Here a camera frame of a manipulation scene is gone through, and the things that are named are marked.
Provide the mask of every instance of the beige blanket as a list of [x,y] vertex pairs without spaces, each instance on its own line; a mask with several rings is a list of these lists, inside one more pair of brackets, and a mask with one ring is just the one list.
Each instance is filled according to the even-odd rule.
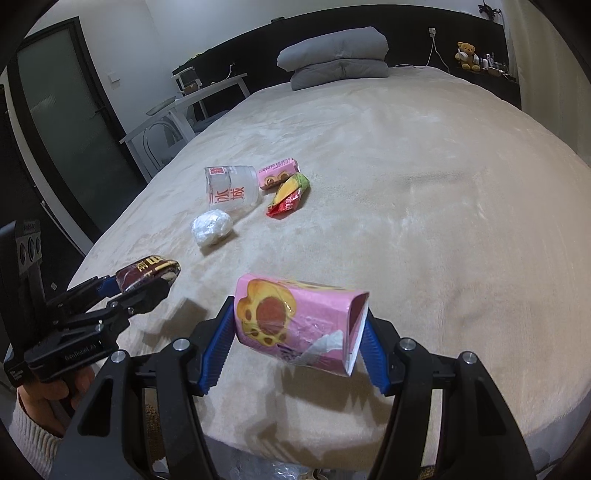
[[[286,157],[311,181],[301,208],[271,219],[266,197],[226,242],[200,251],[190,223],[207,210],[203,168]],[[569,147],[480,87],[436,69],[392,69],[387,79],[252,95],[156,176],[72,285],[148,254],[180,261],[168,299],[121,334],[133,355],[213,317],[247,272],[368,289],[374,314],[401,335],[443,355],[475,351],[530,436],[589,388],[590,241],[591,170]],[[235,341],[197,410],[203,431],[234,447],[365,469],[390,401],[361,358],[347,379]]]

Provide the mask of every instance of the bread bun graphic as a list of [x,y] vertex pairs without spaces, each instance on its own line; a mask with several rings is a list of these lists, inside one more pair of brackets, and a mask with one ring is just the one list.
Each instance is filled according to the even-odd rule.
[[246,297],[236,306],[244,334],[263,346],[285,342],[287,326],[295,314],[296,300],[291,292],[260,278],[248,282]]

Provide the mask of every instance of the yellow green wrapper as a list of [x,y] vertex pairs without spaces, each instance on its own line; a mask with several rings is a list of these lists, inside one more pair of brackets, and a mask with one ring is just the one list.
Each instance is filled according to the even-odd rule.
[[277,190],[277,193],[275,194],[273,201],[269,205],[269,208],[272,208],[275,205],[281,203],[289,195],[294,193],[297,189],[301,189],[301,191],[303,192],[309,186],[310,181],[306,177],[304,177],[303,174],[295,173],[287,180],[287,182],[285,182],[283,185],[281,185],[281,187],[279,187],[279,190]]

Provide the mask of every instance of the white desk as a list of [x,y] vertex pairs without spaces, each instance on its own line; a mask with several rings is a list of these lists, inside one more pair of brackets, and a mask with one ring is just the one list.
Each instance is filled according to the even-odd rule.
[[203,100],[204,98],[207,98],[207,97],[213,95],[214,93],[218,93],[221,90],[225,90],[226,88],[231,87],[232,85],[236,85],[236,84],[238,84],[238,86],[240,87],[240,90],[244,94],[244,98],[248,98],[248,96],[251,93],[248,91],[248,88],[246,87],[246,84],[244,83],[244,80],[243,80],[243,78],[246,75],[247,75],[246,73],[242,73],[242,74],[237,75],[235,77],[231,77],[231,78],[222,80],[221,82],[217,82],[212,85],[209,85],[209,86],[202,88],[202,89],[198,90],[197,92],[193,92],[190,95],[187,95],[183,98],[177,99],[176,101],[174,101],[170,105],[164,107],[159,112],[150,116],[148,119],[146,119],[145,122],[143,122],[141,125],[138,125],[130,133],[125,135],[121,140],[119,140],[119,143],[122,144],[123,142],[125,142],[127,144],[127,147],[129,148],[129,151],[131,152],[131,155],[133,156],[135,162],[138,164],[138,167],[141,170],[142,175],[144,175],[144,178],[146,179],[146,181],[150,181],[153,178],[153,175],[151,175],[150,172],[148,171],[148,169],[146,168],[146,165],[144,164],[142,157],[140,156],[138,150],[135,148],[135,145],[132,142],[132,140],[137,135],[142,133],[144,130],[146,130],[147,128],[154,125],[158,120],[167,116],[174,122],[175,126],[178,128],[178,131],[183,136],[183,139],[186,140],[187,142],[190,142],[193,138],[195,138],[195,132],[193,132],[191,125],[189,125],[187,118],[181,113],[181,111],[183,109],[191,106],[192,104],[197,103],[197,102]]

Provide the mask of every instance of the teddy bear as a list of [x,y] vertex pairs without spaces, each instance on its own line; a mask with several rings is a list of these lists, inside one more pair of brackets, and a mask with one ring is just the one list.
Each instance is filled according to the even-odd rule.
[[480,58],[475,54],[474,45],[459,41],[457,43],[458,49],[456,53],[456,60],[460,62],[464,70],[472,70],[473,72],[480,71]]

